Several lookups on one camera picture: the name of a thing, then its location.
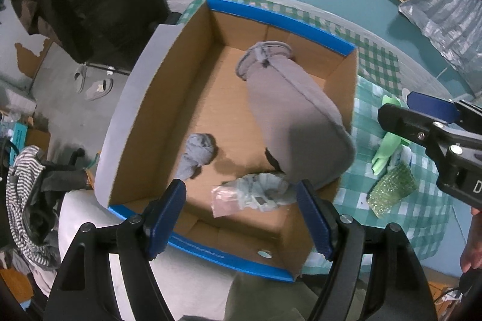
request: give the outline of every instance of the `plastic bag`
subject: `plastic bag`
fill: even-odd
[[[232,215],[246,207],[262,212],[296,202],[295,187],[284,174],[248,174],[217,186],[211,191],[211,209],[215,218]]]

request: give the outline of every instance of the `glittery green object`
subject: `glittery green object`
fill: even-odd
[[[415,178],[405,162],[385,174],[368,195],[368,205],[378,218],[417,189]]]

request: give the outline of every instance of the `striped cloth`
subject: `striped cloth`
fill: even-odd
[[[11,236],[22,254],[43,269],[54,269],[59,265],[58,250],[44,244],[37,246],[28,237],[22,221],[22,214],[35,182],[45,169],[37,156],[42,151],[35,145],[25,147],[8,170],[6,205]]]

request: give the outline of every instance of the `green checkered tablecloth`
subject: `green checkered tablecloth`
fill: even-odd
[[[397,56],[393,52],[377,45],[375,42],[370,41],[367,37],[363,37],[339,24],[322,19],[317,15],[311,15],[309,12],[298,10],[294,7],[286,7],[282,4],[269,2],[267,0],[230,1],[249,4],[278,12],[278,14],[290,16],[351,42],[358,47],[358,74],[395,94],[397,97],[402,96]],[[194,0],[186,8],[177,23],[186,23],[204,2],[205,0]]]
[[[186,23],[204,1],[194,0],[178,23]],[[392,207],[381,219],[370,210],[366,201],[367,194],[385,173],[382,172],[378,177],[373,176],[371,161],[385,135],[377,121],[382,96],[401,96],[397,56],[358,33],[293,7],[266,0],[231,1],[265,8],[302,20],[358,46],[358,85],[351,130],[357,154],[353,165],[341,177],[340,188],[333,204],[340,214],[349,214],[362,225],[385,227],[390,222],[399,223],[420,260],[433,256],[443,239],[452,199],[435,185],[437,169],[421,146],[410,145],[413,153],[410,169],[418,183],[418,191]],[[362,264],[370,263],[371,256],[365,256]],[[302,272],[324,274],[328,273],[330,266],[331,263],[313,250]]]
[[[425,155],[424,148],[410,144],[412,162],[410,170],[418,184],[418,191],[405,197],[382,218],[377,218],[368,206],[367,194],[386,173],[373,175],[372,157],[385,135],[377,114],[383,95],[391,95],[363,77],[358,76],[351,136],[357,153],[355,162],[341,177],[340,188],[333,205],[340,214],[348,214],[366,226],[385,227],[396,222],[403,228],[420,260],[433,256],[445,234],[452,199],[435,185],[438,177],[435,163]],[[366,255],[362,264],[369,265]],[[313,251],[303,267],[306,274],[325,274],[331,263]]]

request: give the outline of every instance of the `green fabric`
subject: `green fabric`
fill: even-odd
[[[398,57],[388,49],[381,47],[367,37],[361,36],[350,29],[344,28],[339,24],[322,19],[317,15],[311,15],[309,12],[298,10],[294,7],[286,7],[282,4],[276,4],[267,0],[231,0],[232,2],[249,4],[266,10],[277,12],[303,21],[311,26],[318,27],[322,30],[330,32],[358,47],[358,75],[372,81],[378,86],[391,92],[396,97],[402,96],[402,87],[400,84],[400,69],[398,66]],[[190,17],[196,12],[205,0],[194,0],[181,15],[177,23],[186,23]]]
[[[357,153],[355,162],[341,177],[333,204],[340,214],[349,214],[362,225],[385,227],[391,222],[400,224],[420,260],[433,256],[443,239],[452,199],[437,189],[437,168],[425,155],[422,146],[414,143],[410,145],[413,153],[410,169],[418,186],[417,191],[394,205],[382,218],[378,218],[367,203],[367,194],[380,179],[380,176],[373,175],[371,161],[386,133],[377,121],[378,109],[382,105],[383,95],[402,96],[397,56],[358,33],[308,12],[266,0],[231,1],[302,20],[358,47],[358,85],[351,129]],[[194,0],[178,23],[186,23],[204,2],[205,0]],[[364,256],[362,264],[370,265],[371,256]],[[302,273],[326,274],[330,266],[331,263],[313,249]]]
[[[402,102],[397,97],[389,97],[388,95],[384,95],[382,98],[382,105],[385,104],[402,106]],[[377,153],[372,159],[372,170],[374,175],[379,175],[383,171],[387,163],[389,163],[390,157],[402,142],[405,145],[410,144],[409,140],[403,139],[398,135],[390,132],[385,134]]]
[[[367,197],[368,205],[378,218],[417,189],[414,176],[405,162],[385,174]]]

